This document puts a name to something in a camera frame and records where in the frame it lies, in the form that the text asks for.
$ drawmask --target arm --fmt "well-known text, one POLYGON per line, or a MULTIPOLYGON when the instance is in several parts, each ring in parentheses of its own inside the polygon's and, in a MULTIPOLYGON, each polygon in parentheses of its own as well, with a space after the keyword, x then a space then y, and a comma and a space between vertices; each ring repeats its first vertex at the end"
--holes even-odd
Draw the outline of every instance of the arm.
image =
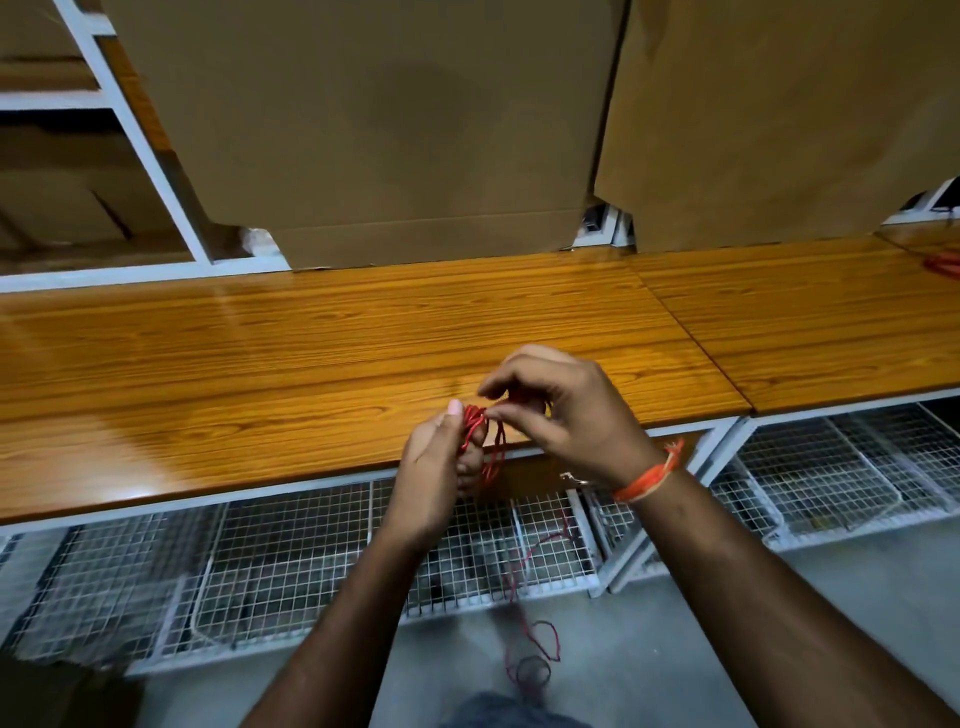
MULTIPOLYGON (((545 450, 615 488, 662 462, 603 371, 545 347, 512 354, 481 386, 539 389, 552 416, 497 404, 545 450)), ((686 471, 633 504, 759 725, 960 725, 948 705, 729 514, 686 471)))
POLYGON ((445 416, 414 430, 383 524, 243 728, 370 722, 417 567, 444 533, 458 487, 468 488, 480 471, 487 432, 475 432, 458 457, 463 414, 455 400, 445 416))

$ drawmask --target concrete floor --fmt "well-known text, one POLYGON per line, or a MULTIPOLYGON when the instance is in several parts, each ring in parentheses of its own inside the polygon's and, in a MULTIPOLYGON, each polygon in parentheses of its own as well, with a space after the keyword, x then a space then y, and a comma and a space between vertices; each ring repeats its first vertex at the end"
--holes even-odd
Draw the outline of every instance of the concrete floor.
MULTIPOLYGON (((960 707, 960 520, 788 554, 817 589, 960 707)), ((532 602, 560 631, 551 710, 607 726, 752 725, 673 582, 532 602)), ((478 691, 510 693, 496 612, 401 628, 373 726, 436 726, 478 691)), ((236 725, 288 651, 153 678, 139 728, 236 725)))

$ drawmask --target bundle of red string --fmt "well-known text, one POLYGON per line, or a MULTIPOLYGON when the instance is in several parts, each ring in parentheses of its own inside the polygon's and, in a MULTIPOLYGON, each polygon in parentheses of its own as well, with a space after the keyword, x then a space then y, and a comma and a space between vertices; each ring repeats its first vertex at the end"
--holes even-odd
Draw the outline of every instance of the bundle of red string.
MULTIPOLYGON (((517 397, 511 396, 511 401, 517 401, 517 397)), ((464 428, 467 431, 467 435, 464 438, 464 443, 461 446, 461 451, 467 449, 469 445, 470 438, 473 437, 473 434, 477 429, 483 425, 484 422, 488 422, 487 417, 487 408, 478 407, 475 404, 468 404, 464 408, 464 428)), ((484 486, 489 486, 500 473, 500 468, 503 466, 504 461, 506 460, 506 452, 504 451, 504 446, 507 444, 507 433, 503 428, 503 423, 496 423, 496 434, 493 436, 493 448, 491 452, 491 459, 484 464, 482 475, 483 475, 483 484, 484 486)), ((535 552, 538 548, 550 541, 555 541, 557 539, 568 539, 573 540, 573 537, 570 535, 570 524, 564 514, 564 527, 560 531, 555 533, 550 533, 541 538, 535 544, 530 546, 527 550, 526 555, 520 560, 519 571, 523 573, 526 569, 527 563, 534 557, 535 552)), ((516 593, 516 568, 511 568, 509 578, 506 579, 509 585, 508 591, 508 603, 513 604, 517 600, 516 593)), ((514 683, 517 683, 521 687, 529 687, 534 689, 540 689, 547 684, 550 680, 550 675, 552 670, 550 668, 550 663, 558 663, 560 661, 560 635, 557 632, 557 628, 553 625, 553 622, 547 621, 546 619, 538 619, 535 622, 528 622, 526 615, 523 612, 520 612, 521 619, 521 628, 523 630, 523 636, 526 637, 530 643, 537 649, 537 655, 530 655, 522 658, 516 665, 513 665, 510 657, 510 647, 504 649, 503 654, 503 664, 504 668, 507 671, 507 677, 509 677, 514 683), (550 631, 553 632, 554 640, 554 650, 548 651, 540 640, 537 639, 534 635, 534 630, 539 626, 549 627, 550 631), (521 682, 521 677, 519 675, 520 667, 525 663, 530 661, 537 661, 546 667, 546 675, 543 679, 532 686, 524 686, 521 682)))

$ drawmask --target orange thread bracelet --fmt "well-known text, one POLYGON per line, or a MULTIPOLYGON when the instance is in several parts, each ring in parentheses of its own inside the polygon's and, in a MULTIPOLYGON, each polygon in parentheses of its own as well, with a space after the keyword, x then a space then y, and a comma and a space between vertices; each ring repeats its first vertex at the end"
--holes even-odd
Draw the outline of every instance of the orange thread bracelet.
POLYGON ((637 478, 626 488, 621 488, 613 492, 613 499, 617 502, 633 502, 646 496, 650 491, 660 485, 666 477, 673 473, 673 470, 680 462, 680 453, 684 449, 684 438, 680 438, 672 445, 664 448, 667 452, 666 462, 655 465, 646 473, 637 478))

